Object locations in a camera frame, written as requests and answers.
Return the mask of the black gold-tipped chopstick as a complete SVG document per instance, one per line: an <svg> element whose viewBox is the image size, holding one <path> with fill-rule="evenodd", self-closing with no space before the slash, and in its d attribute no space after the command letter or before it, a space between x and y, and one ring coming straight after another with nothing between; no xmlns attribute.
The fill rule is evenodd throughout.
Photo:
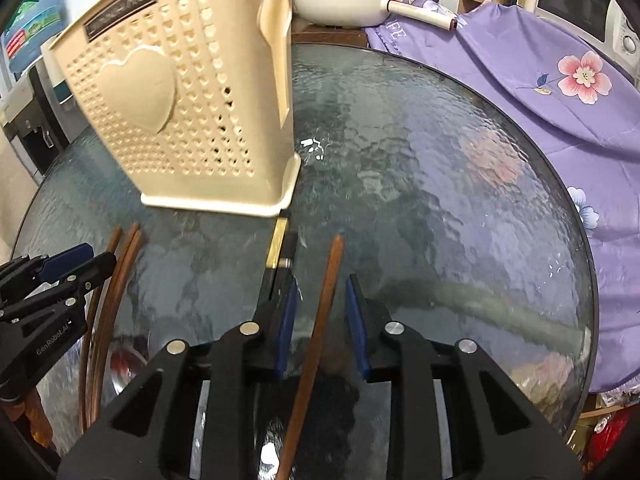
<svg viewBox="0 0 640 480"><path fill-rule="evenodd" d="M273 283L276 279L276 274L279 266L280 253L282 250L286 232L288 232L288 224L290 223L290 218L290 211L288 209L282 209L280 211L280 214L277 216L276 223L274 224L269 249L267 252L265 269L264 273L262 274L262 282L260 283L257 301L258 306L264 304L271 297Z"/></svg>
<svg viewBox="0 0 640 480"><path fill-rule="evenodd" d="M293 266L296 257L298 234L296 231L286 232L280 253L280 261L273 283L273 290L270 299L276 301L281 297L288 296L291 284L293 283Z"/></svg>

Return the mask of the stainless steel spoon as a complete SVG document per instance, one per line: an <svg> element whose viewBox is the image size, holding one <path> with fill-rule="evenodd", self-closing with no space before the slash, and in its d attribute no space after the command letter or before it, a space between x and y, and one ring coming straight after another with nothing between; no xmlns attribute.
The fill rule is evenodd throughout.
<svg viewBox="0 0 640 480"><path fill-rule="evenodd" d="M108 368L115 393L121 393L145 365L146 359L134 348L114 348L108 357Z"/></svg>

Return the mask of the white water dispenser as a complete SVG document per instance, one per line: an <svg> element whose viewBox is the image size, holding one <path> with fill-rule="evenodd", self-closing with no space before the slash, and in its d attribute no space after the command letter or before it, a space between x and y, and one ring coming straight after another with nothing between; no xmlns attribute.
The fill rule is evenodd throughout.
<svg viewBox="0 0 640 480"><path fill-rule="evenodd" d="M3 132L38 184L70 145L54 110L57 102L42 56L26 68L1 99Z"/></svg>

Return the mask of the cream perforated utensil holder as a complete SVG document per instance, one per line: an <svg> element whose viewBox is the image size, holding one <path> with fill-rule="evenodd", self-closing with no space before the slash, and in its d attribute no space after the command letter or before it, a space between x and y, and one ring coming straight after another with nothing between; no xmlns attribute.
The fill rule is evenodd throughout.
<svg viewBox="0 0 640 480"><path fill-rule="evenodd" d="M148 206L272 217L292 200L292 0L100 0L52 53Z"/></svg>

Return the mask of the purple floral cloth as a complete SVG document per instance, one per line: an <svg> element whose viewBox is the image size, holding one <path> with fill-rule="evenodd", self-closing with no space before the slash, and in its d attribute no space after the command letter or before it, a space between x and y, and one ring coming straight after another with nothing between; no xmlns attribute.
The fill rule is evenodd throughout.
<svg viewBox="0 0 640 480"><path fill-rule="evenodd" d="M493 1L454 30L391 15L370 47L411 58L482 94L537 143L586 228L600 295L591 391L639 382L639 92L592 47Z"/></svg>

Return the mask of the white frying pan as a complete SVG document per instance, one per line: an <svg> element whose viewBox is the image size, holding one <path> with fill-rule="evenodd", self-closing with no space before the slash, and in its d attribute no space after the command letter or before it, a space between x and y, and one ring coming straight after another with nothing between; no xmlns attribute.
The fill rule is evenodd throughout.
<svg viewBox="0 0 640 480"><path fill-rule="evenodd" d="M457 27L454 14L413 6L401 0L293 0L294 12L318 26L367 28L383 24L392 14L451 30Z"/></svg>

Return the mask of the white microwave oven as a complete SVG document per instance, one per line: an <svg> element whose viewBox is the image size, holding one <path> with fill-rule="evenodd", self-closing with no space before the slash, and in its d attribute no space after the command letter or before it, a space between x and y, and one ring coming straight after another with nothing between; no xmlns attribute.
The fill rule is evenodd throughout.
<svg viewBox="0 0 640 480"><path fill-rule="evenodd" d="M615 0L536 0L534 13L588 42L639 84L639 35Z"/></svg>

